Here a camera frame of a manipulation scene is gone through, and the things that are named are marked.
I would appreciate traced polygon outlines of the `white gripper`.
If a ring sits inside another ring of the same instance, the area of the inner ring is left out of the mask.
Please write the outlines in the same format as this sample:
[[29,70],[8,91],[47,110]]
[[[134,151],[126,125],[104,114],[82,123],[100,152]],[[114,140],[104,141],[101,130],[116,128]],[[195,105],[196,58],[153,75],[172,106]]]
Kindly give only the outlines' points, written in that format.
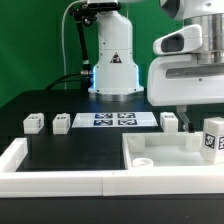
[[193,54],[158,57],[149,67],[147,97],[153,106],[177,106],[188,131],[186,105],[224,102],[224,64],[199,65]]

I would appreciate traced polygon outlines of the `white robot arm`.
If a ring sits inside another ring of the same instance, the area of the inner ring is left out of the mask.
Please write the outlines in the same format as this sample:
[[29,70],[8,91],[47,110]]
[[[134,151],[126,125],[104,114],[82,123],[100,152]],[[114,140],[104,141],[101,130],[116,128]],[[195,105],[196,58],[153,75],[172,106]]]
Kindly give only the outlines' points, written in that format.
[[147,92],[153,106],[224,102],[224,0],[159,0],[159,7],[183,27],[157,39],[147,86],[139,85],[133,61],[132,24],[118,13],[119,0],[87,0],[97,13],[99,60],[90,96],[108,101]]

